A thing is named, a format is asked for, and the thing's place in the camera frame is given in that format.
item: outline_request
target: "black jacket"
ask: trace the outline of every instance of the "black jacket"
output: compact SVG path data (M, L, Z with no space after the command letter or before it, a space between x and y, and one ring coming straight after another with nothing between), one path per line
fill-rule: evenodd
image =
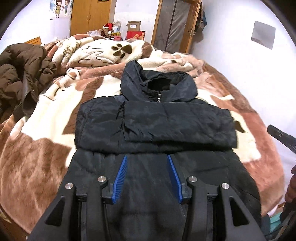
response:
M188 74L144 71L136 61L127 63L120 87L122 95L81 105L77 151L61 184L86 193L90 180L108 176L110 166L127 157L121 197L107 206L113 241L181 240L187 208L172 195L169 154L188 176L229 183L260 223L256 184L231 149L237 138L228 110L195 99Z

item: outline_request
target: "bed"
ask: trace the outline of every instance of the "bed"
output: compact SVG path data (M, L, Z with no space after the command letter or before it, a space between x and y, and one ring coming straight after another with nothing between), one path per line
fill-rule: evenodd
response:
M78 34L45 46L57 78L39 96L32 116L1 124L0 206L7 221L29 234L57 193L75 153L74 131L81 103L120 93L126 62L144 69L183 71L195 81L200 98L230 110L238 146L233 151L255 180L262 215L284 194L284 172L272 138L248 100L215 68L183 53L156 50L136 39L119 42Z

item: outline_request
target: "jacket zipper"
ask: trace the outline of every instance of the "jacket zipper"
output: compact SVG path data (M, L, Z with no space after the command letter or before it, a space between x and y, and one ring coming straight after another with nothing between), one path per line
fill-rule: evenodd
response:
M161 97L161 93L160 93L160 91L159 91L159 92L158 92L158 95L157 95L157 101L156 101L156 102L160 103L160 97Z

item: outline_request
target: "cartoon poster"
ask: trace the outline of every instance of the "cartoon poster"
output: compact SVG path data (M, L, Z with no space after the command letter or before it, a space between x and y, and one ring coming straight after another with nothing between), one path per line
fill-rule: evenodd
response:
M74 0L50 0L50 19L71 18Z

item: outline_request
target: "brown puffer jacket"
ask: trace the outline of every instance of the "brown puffer jacket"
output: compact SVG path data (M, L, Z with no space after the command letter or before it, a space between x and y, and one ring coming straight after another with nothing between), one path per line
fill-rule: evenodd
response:
M31 116L38 95L50 83L56 66L40 45L13 44L0 55L0 121Z

